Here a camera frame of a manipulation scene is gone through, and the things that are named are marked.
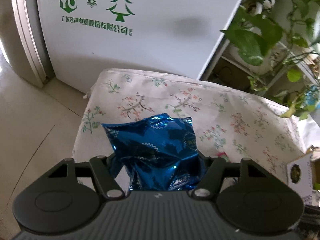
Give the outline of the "floral tablecloth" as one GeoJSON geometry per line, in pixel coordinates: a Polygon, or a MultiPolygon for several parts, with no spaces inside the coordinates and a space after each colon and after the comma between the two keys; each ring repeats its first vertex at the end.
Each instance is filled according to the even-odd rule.
{"type": "Polygon", "coordinates": [[[319,146],[311,117],[215,83],[142,70],[104,70],[87,94],[73,158],[115,155],[131,190],[187,190],[206,167],[201,156],[238,163],[250,158],[287,182],[287,165],[319,146]]]}

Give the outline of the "white metal plant rack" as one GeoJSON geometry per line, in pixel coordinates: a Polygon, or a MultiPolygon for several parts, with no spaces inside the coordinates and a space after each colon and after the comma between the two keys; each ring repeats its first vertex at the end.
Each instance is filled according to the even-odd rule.
{"type": "Polygon", "coordinates": [[[289,52],[278,42],[259,66],[250,65],[238,54],[236,46],[223,38],[201,80],[217,83],[244,92],[274,95],[281,90],[294,92],[304,85],[318,85],[319,74],[304,51],[289,52]]]}

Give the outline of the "white cardboard milk box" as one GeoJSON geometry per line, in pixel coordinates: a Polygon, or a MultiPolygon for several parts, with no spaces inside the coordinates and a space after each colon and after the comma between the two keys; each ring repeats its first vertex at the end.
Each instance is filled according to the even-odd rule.
{"type": "Polygon", "coordinates": [[[319,147],[310,146],[306,154],[289,162],[287,184],[304,204],[319,207],[319,147]]]}

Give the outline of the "white refrigerator with green print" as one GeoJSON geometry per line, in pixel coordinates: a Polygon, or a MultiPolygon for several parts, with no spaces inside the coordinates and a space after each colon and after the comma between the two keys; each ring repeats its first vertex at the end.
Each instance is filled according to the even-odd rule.
{"type": "Polygon", "coordinates": [[[107,68],[200,79],[241,0],[11,0],[37,84],[86,92],[107,68]]]}

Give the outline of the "pothos plant in white pot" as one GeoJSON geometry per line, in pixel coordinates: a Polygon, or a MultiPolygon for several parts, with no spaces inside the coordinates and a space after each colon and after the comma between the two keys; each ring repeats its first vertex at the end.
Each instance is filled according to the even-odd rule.
{"type": "Polygon", "coordinates": [[[306,119],[319,108],[319,74],[307,77],[302,64],[319,61],[319,0],[242,0],[226,30],[221,32],[238,57],[257,69],[248,77],[251,90],[265,92],[260,81],[284,72],[291,83],[301,83],[294,92],[282,90],[271,98],[288,109],[282,118],[306,119]]]}

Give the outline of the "blue foil snack bag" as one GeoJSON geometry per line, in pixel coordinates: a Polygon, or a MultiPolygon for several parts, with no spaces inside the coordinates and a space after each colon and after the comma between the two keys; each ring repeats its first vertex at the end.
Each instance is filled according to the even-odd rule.
{"type": "Polygon", "coordinates": [[[110,174],[116,177],[125,168],[130,190],[191,190],[207,171],[191,117],[163,113],[102,127],[113,149],[110,174]]]}

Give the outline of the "blue tape roll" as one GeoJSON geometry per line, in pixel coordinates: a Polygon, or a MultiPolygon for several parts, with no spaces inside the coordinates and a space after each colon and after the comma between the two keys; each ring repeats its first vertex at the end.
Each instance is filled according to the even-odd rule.
{"type": "Polygon", "coordinates": [[[319,86],[311,85],[305,94],[305,107],[308,111],[319,108],[319,86]]]}

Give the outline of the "pink white snack bag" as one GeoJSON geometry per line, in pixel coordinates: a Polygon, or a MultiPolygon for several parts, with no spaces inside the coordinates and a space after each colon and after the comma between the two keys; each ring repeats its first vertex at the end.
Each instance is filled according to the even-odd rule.
{"type": "Polygon", "coordinates": [[[227,155],[225,152],[219,152],[216,156],[219,157],[219,158],[225,159],[225,161],[226,161],[227,163],[230,163],[230,162],[231,162],[230,159],[229,159],[229,157],[228,157],[228,155],[227,155]]]}

